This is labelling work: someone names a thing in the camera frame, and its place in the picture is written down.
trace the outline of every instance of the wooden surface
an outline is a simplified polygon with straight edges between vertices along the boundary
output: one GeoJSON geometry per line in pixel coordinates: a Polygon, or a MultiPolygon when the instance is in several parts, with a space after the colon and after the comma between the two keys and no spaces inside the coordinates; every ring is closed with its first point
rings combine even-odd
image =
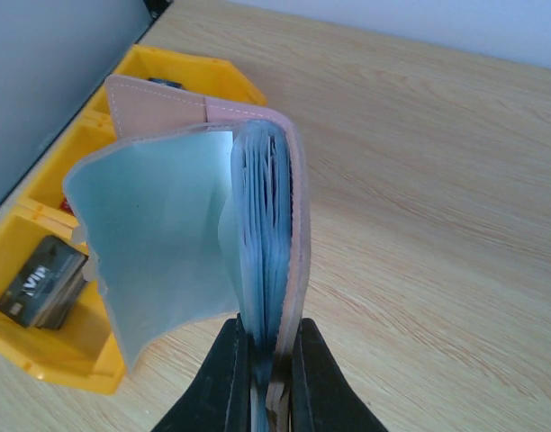
{"type": "MultiPolygon", "coordinates": [[[[196,0],[144,42],[231,59],[297,122],[305,315],[392,432],[551,432],[551,71],[196,0]]],[[[149,431],[221,323],[153,344],[112,397],[0,357],[0,430],[149,431]]]]}

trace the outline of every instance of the yellow plastic container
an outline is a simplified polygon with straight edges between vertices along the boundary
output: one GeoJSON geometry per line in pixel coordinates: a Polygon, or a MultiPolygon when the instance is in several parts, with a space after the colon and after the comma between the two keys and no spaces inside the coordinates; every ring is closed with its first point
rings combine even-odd
{"type": "MultiPolygon", "coordinates": [[[[114,73],[161,78],[186,90],[265,105],[266,98],[229,61],[133,46],[114,73]]],[[[62,181],[76,162],[116,140],[104,87],[53,147],[0,225],[0,295],[37,244],[52,234],[68,241],[77,219],[60,209],[62,181]]],[[[86,252],[85,246],[76,246],[86,252]]],[[[26,373],[50,383],[112,393],[125,366],[96,283],[78,298],[59,330],[23,328],[0,312],[0,353],[26,373]]]]}
{"type": "MultiPolygon", "coordinates": [[[[0,225],[0,296],[48,235],[70,229],[16,206],[0,225]]],[[[85,246],[75,246],[86,253],[85,246]]],[[[0,312],[0,353],[39,380],[113,393],[125,373],[96,283],[89,283],[59,330],[23,328],[0,312]]]]}

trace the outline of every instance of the pink leather cover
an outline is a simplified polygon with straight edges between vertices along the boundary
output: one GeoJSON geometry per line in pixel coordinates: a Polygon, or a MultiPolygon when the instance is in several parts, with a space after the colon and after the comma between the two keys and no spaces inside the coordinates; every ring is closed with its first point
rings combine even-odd
{"type": "Polygon", "coordinates": [[[270,120],[285,130],[292,166],[293,234],[284,311],[275,346],[267,408],[270,411],[270,427],[286,431],[291,353],[302,318],[311,259],[308,172],[296,128],[281,113],[268,108],[193,94],[129,76],[109,76],[105,86],[113,123],[120,139],[171,131],[195,123],[227,120],[270,120]]]}

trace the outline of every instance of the yellow organizer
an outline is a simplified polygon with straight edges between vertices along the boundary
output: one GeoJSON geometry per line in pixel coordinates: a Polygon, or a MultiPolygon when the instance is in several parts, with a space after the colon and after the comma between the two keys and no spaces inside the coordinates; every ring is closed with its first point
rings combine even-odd
{"type": "MultiPolygon", "coordinates": [[[[229,61],[133,46],[114,73],[181,83],[186,90],[248,104],[266,98],[229,61]]],[[[69,243],[77,219],[60,209],[62,180],[82,157],[116,140],[104,87],[52,148],[17,205],[0,224],[0,296],[38,243],[55,235],[69,243]]],[[[72,245],[87,253],[85,245],[72,245]]],[[[46,382],[113,393],[125,365],[96,283],[89,283],[59,330],[23,328],[0,312],[0,353],[46,382]]]]}

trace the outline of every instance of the card holder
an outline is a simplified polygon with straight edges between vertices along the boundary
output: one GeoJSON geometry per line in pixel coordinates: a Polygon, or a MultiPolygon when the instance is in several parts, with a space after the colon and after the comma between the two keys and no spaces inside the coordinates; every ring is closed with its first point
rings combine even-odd
{"type": "Polygon", "coordinates": [[[120,139],[64,192],[126,365],[187,322],[240,311],[252,425],[285,430],[310,263],[303,147],[281,113],[127,76],[105,81],[120,139]]]}

